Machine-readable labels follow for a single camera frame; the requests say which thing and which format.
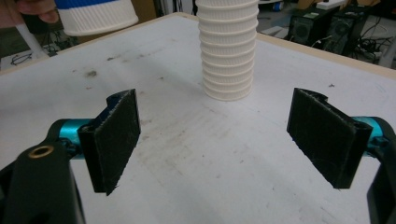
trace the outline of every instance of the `table surface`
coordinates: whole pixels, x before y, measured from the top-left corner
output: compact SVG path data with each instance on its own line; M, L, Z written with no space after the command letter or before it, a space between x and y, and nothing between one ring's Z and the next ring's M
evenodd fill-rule
M174 14L3 72L0 167L55 120L94 118L136 89L142 133L119 187L93 193L85 161L71 161L88 223L369 223L378 162L333 189L286 132L291 96L318 91L396 127L395 71L258 35L252 93L220 102L203 91L198 34Z

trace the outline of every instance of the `finger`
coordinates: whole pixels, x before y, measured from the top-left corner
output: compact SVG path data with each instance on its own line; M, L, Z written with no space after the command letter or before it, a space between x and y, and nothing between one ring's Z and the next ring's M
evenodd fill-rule
M59 20L58 13L56 13L55 10L49 11L49 12L44 13L44 14L40 14L40 15L38 15L38 17L42 21L47 22L47 23L55 23L55 22L57 22Z
M17 2L18 11L26 15L45 14L55 9L53 0L20 0Z
M15 9L14 1L1 1L0 4L0 23L4 23L6 26L15 26L23 23L21 14Z

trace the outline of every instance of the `electronic device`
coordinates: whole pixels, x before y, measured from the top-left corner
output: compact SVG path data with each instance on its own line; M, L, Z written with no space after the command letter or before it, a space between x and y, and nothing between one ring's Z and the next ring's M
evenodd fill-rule
M317 41L326 36L332 15L338 10L339 7L329 10L310 7L295 12L290 19L288 40L313 47Z
M361 31L371 7L350 5L332 16L323 50L348 55L358 45Z

